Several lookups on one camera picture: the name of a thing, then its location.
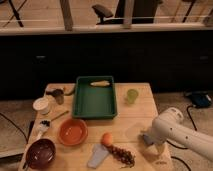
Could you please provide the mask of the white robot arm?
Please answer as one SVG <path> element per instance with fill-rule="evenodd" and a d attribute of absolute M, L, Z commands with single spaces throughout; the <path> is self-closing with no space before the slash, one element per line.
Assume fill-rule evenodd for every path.
<path fill-rule="evenodd" d="M 183 119 L 182 112 L 175 107 L 164 110 L 143 134 L 145 143 L 161 145 L 171 139 L 213 162 L 213 136 L 183 126 Z"/>

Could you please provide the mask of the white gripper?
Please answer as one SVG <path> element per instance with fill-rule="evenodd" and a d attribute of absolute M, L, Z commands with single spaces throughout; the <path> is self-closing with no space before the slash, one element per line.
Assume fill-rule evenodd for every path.
<path fill-rule="evenodd" d="M 167 128 L 158 128 L 151 126 L 146 133 L 149 138 L 156 144 L 155 148 L 157 150 L 157 155 L 160 156 L 165 151 L 165 143 L 168 139 L 169 130 Z"/>

